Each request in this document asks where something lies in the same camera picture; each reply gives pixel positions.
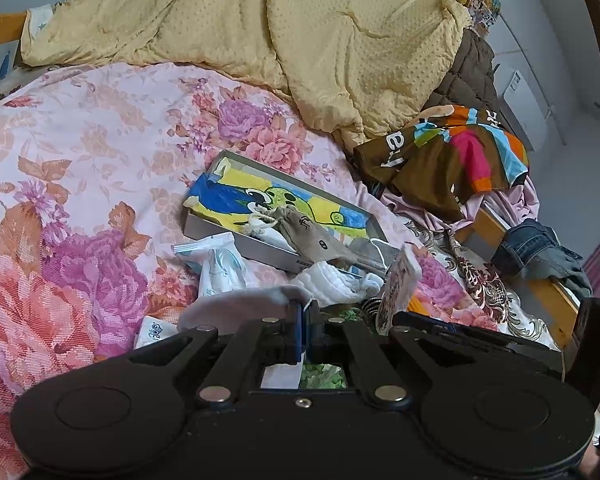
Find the right human hand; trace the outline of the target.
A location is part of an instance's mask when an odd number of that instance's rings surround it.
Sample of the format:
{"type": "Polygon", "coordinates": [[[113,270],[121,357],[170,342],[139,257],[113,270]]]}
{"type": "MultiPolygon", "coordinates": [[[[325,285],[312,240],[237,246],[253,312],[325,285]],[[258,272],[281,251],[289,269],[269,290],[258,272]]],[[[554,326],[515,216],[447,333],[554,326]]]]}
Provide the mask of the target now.
{"type": "Polygon", "coordinates": [[[588,480],[600,480],[600,449],[590,444],[579,466],[580,474],[588,480]]]}

